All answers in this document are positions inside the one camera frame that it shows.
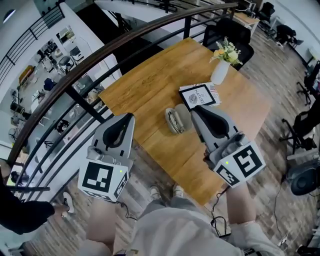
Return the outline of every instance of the shirt sleeve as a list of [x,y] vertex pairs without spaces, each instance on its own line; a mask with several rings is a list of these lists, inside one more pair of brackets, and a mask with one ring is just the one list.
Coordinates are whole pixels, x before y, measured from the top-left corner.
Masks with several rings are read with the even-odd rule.
[[243,251],[252,251],[262,256],[285,256],[284,252],[273,244],[262,231],[259,224],[250,221],[230,225],[231,235],[228,242]]
[[83,241],[76,256],[112,256],[110,249],[102,242]]

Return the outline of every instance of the gray wood plank floor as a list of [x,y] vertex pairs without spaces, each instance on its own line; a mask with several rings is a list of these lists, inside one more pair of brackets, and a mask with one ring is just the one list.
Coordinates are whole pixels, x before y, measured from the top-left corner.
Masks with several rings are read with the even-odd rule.
[[[287,169],[287,146],[278,140],[285,132],[281,119],[285,118],[292,123],[295,116],[306,109],[304,99],[296,94],[296,82],[303,81],[305,67],[294,51],[289,47],[277,47],[259,28],[250,44],[255,54],[240,72],[269,98],[272,108],[255,140],[267,166],[249,181],[248,186],[256,203],[257,222],[266,235],[274,243],[278,243],[281,235],[274,215],[275,196],[280,189],[281,177]],[[168,201],[174,183],[137,144],[133,146],[131,158],[134,159],[131,177],[119,200],[127,204],[131,215],[138,217],[150,202],[150,185],[157,184]],[[74,199],[75,214],[67,219],[50,219],[40,228],[33,240],[24,244],[27,255],[71,256],[85,238],[91,198],[77,189],[77,177],[70,182],[66,190]],[[216,198],[213,197],[202,207],[205,214],[211,215],[210,210],[215,201]],[[311,237],[317,219],[316,205],[317,198],[310,195],[294,196],[290,186],[287,183],[282,184],[275,212],[282,235],[288,232],[286,255],[294,255],[297,246],[306,243]],[[134,220],[125,218],[126,210],[119,205],[117,214],[115,250],[128,244],[135,224]],[[227,218],[224,196],[221,197],[214,214]],[[218,228],[223,232],[221,222]]]

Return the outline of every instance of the yellow flower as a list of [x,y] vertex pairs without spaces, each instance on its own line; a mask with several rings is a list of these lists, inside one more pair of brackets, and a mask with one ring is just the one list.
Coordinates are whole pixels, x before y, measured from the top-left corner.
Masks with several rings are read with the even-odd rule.
[[214,53],[213,53],[213,57],[218,57],[219,55],[220,55],[219,51],[215,50]]

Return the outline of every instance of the forearm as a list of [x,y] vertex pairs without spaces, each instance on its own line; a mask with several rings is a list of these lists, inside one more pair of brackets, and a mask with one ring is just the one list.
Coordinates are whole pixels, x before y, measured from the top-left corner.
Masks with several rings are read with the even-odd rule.
[[256,206],[247,183],[226,192],[226,204],[230,224],[241,224],[256,220]]
[[113,252],[116,236],[116,204],[94,199],[88,220],[86,238],[104,243]]

